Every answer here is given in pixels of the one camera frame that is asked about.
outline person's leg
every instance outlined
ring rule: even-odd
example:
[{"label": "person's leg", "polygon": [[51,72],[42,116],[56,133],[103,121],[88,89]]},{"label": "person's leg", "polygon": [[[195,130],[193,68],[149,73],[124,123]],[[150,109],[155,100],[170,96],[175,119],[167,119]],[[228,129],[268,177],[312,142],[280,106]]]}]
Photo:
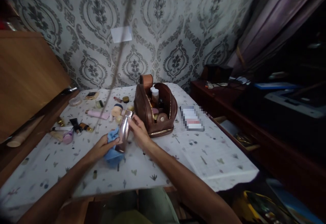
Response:
[{"label": "person's leg", "polygon": [[139,212],[152,223],[179,223],[171,200],[163,188],[140,189]]},{"label": "person's leg", "polygon": [[108,201],[104,201],[104,210],[101,218],[101,224],[111,223],[121,212],[137,210],[136,191],[127,191],[112,196]]}]

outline green pants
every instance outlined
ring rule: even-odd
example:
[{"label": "green pants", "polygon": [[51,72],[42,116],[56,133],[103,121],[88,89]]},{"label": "green pants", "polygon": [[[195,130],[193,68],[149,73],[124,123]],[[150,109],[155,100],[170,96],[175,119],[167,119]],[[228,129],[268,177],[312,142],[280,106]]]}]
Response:
[{"label": "green pants", "polygon": [[140,189],[112,196],[105,203],[101,224],[107,223],[179,223],[171,200],[163,188]]}]

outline white tablecloth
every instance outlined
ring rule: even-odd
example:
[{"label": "white tablecloth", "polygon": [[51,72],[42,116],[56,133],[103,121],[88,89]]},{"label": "white tablecloth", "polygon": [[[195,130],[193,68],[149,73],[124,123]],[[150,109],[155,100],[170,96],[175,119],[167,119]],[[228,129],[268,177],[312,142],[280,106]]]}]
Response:
[{"label": "white tablecloth", "polygon": [[[167,85],[178,106],[194,105],[199,109],[194,100],[178,85],[173,83]],[[105,105],[105,111],[109,112],[117,103],[113,99],[114,96],[119,98],[129,96],[130,102],[122,103],[124,108],[133,104],[135,88],[136,86],[129,86],[113,89]],[[83,131],[81,136],[74,134],[73,142],[69,145],[59,143],[50,134],[45,135],[1,188],[1,210],[11,220],[18,220],[93,147],[102,135],[117,127],[115,121],[109,123],[109,120],[85,114],[87,109],[100,111],[96,108],[95,101],[105,101],[109,92],[105,89],[93,89],[80,92],[80,96],[84,98],[90,91],[99,91],[99,97],[96,100],[83,100],[77,107],[68,105],[61,117],[66,124],[72,118],[78,118],[79,123],[84,122],[91,127],[97,124],[94,131],[92,133]],[[187,131],[178,109],[173,132],[154,138],[153,141],[203,179],[214,191],[230,189],[237,183],[253,180],[258,169],[205,114],[201,113],[201,119],[205,131]],[[100,160],[84,176],[73,197],[169,185],[171,183],[165,174],[132,142],[128,145],[125,157],[118,168],[110,169],[103,159]]]}]

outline toiletry bag handle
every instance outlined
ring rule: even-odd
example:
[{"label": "toiletry bag handle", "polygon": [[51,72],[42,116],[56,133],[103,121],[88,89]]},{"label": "toiletry bag handle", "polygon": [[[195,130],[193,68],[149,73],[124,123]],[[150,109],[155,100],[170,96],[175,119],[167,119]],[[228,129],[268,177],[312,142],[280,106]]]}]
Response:
[{"label": "toiletry bag handle", "polygon": [[153,76],[151,74],[143,74],[139,77],[139,84],[144,86],[146,94],[149,94],[150,88],[153,86]]}]

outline white paper note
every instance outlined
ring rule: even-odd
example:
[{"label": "white paper note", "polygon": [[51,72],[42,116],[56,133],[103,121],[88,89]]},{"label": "white paper note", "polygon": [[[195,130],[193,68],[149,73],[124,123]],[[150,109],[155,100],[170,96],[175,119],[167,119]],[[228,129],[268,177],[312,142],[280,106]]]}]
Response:
[{"label": "white paper note", "polygon": [[114,43],[132,40],[130,26],[111,29],[111,35]]}]

